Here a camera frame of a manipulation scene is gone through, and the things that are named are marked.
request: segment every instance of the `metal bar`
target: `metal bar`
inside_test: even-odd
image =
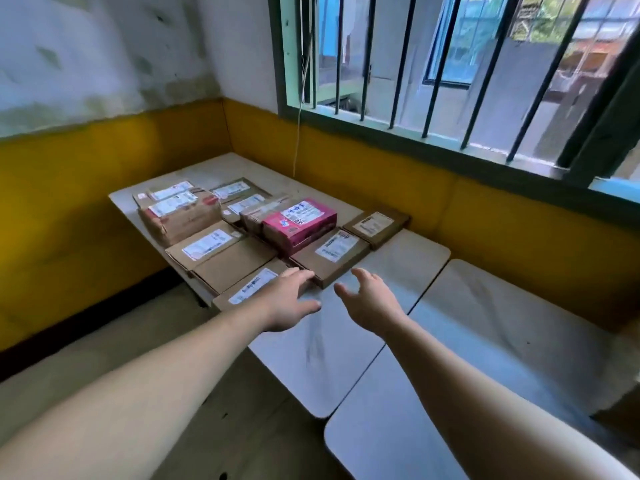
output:
[[[394,106],[391,110],[391,120],[389,129],[394,127],[396,122],[396,112],[398,110],[398,99],[400,99],[400,89],[402,88],[402,78],[404,75],[404,63],[406,62],[406,51],[409,48],[409,37],[411,36],[411,25],[413,24],[413,12],[415,11],[415,0],[409,1],[409,13],[406,16],[406,27],[404,29],[404,42],[402,44],[402,54],[400,55],[400,67],[398,67],[398,79],[396,80],[396,95],[394,96]]]
[[[373,43],[373,21],[376,17],[376,0],[369,0],[369,26],[367,27],[367,47],[364,54],[364,81],[362,83],[362,108],[360,110],[360,120],[364,121],[364,112],[367,108],[367,90],[369,89],[369,78],[371,77],[371,47]]]
[[[489,87],[489,82],[491,81],[491,78],[493,76],[493,71],[495,70],[495,65],[498,62],[500,51],[502,50],[502,46],[504,44],[504,40],[507,38],[507,35],[509,33],[509,28],[511,26],[511,19],[513,18],[513,15],[515,14],[518,8],[519,1],[520,0],[507,0],[507,5],[504,8],[504,14],[502,15],[500,25],[498,26],[498,30],[495,35],[495,47],[491,55],[491,60],[489,60],[489,65],[486,68],[486,74],[484,75],[482,85],[480,86],[480,90],[478,91],[476,104],[474,105],[474,110],[471,112],[471,119],[469,120],[467,131],[465,132],[465,136],[464,138],[462,138],[462,144],[460,145],[460,150],[464,150],[469,144],[471,133],[474,130],[474,126],[476,125],[478,114],[480,113],[480,108],[482,106],[482,103],[484,102],[484,96],[486,95],[486,90]]]
[[[340,69],[342,68],[342,23],[344,21],[344,0],[340,0],[338,12],[338,59],[335,69],[335,113],[340,111]]]
[[[316,31],[317,31],[317,3],[318,0],[311,0],[311,45],[312,45],[312,49],[311,49],[311,67],[309,67],[308,70],[311,71],[311,73],[313,74],[313,84],[311,86],[311,90],[313,92],[313,104],[314,104],[314,109],[317,107],[318,101],[317,101],[317,90],[318,90],[318,67],[317,67],[317,38],[316,38]]]
[[[433,116],[433,108],[436,106],[436,97],[438,97],[438,89],[442,81],[442,73],[444,72],[444,64],[447,62],[447,55],[449,55],[449,46],[451,45],[451,39],[453,38],[453,30],[456,26],[456,19],[458,17],[458,9],[460,8],[460,0],[453,1],[453,8],[451,10],[451,17],[449,19],[449,26],[447,27],[447,33],[445,35],[444,44],[442,46],[442,54],[438,63],[438,71],[436,72],[436,79],[433,81],[433,90],[431,91],[431,100],[429,101],[429,109],[427,110],[427,119],[424,121],[424,129],[422,131],[422,137],[426,138],[429,131],[429,125],[431,124],[431,117]]]
[[[569,44],[573,39],[573,34],[575,33],[576,28],[578,27],[578,23],[580,23],[580,19],[582,18],[582,15],[584,14],[584,10],[587,8],[588,3],[589,3],[589,0],[580,0],[578,8],[576,8],[575,13],[573,14],[571,23],[569,24],[566,32],[564,33],[562,42],[560,42],[560,47],[558,47],[558,50],[556,51],[556,56],[554,57],[554,60],[551,62],[551,65],[549,66],[549,70],[547,71],[547,74],[542,82],[542,85],[540,85],[540,88],[538,90],[538,93],[536,94],[535,99],[533,99],[533,103],[531,104],[531,107],[529,108],[529,112],[527,113],[524,119],[524,122],[522,123],[520,131],[518,132],[518,135],[516,136],[516,140],[513,142],[511,151],[509,151],[509,154],[507,156],[507,161],[506,161],[507,163],[510,163],[511,161],[513,161],[513,158],[516,156],[516,152],[518,151],[518,148],[520,147],[520,144],[522,143],[522,140],[524,139],[524,136],[526,135],[527,130],[529,129],[529,126],[531,126],[533,117],[536,115],[536,111],[538,110],[540,103],[542,102],[542,98],[547,92],[549,84],[551,84],[551,80],[553,79],[554,74],[556,73],[556,70],[560,65],[560,62],[562,61],[562,58],[564,57],[564,53],[566,52],[566,49],[569,47]]]
[[[558,20],[560,20],[561,18],[564,19],[564,16],[560,16],[560,14],[562,13],[562,8],[564,8],[564,4],[566,3],[566,0],[562,0],[562,3],[560,3],[560,8],[558,9],[558,14],[556,15],[556,19],[554,20],[554,24],[551,25],[551,31],[549,33],[553,33],[554,30],[556,29],[556,24],[558,23]]]
[[[322,31],[320,31],[320,55],[324,54],[324,37],[326,35],[326,6],[328,5],[329,0],[324,0],[324,8],[323,8],[323,20]]]

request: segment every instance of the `person's left hand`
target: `person's left hand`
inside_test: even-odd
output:
[[[298,301],[300,288],[314,277],[308,269],[290,267],[260,291],[246,300],[255,307],[256,313],[264,317],[264,329],[283,331],[295,326],[302,318],[320,310],[316,299]]]

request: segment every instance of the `red sticker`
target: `red sticker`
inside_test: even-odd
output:
[[[208,197],[204,197],[202,202],[205,205],[215,205],[218,202],[218,197],[216,197],[215,195],[210,195]]]

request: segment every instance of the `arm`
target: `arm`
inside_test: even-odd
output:
[[[622,480],[636,476],[578,431],[460,359],[404,314],[375,274],[335,291],[351,318],[386,341],[471,479]]]
[[[3,479],[147,479],[238,354],[320,308],[290,268],[252,298],[101,377],[0,449]]]

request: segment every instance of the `window sill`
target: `window sill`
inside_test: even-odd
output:
[[[282,105],[280,116],[296,121],[298,108]],[[402,127],[388,129],[384,121],[365,118],[342,111],[335,114],[330,107],[313,109],[304,105],[301,122],[332,134],[353,137],[390,152],[402,153],[424,163],[468,177],[491,187],[569,209],[574,212],[640,230],[640,205],[617,196],[587,188],[574,187],[563,181],[566,170],[546,162],[516,157],[506,164],[506,156],[485,148],[468,146],[460,151],[460,142]]]

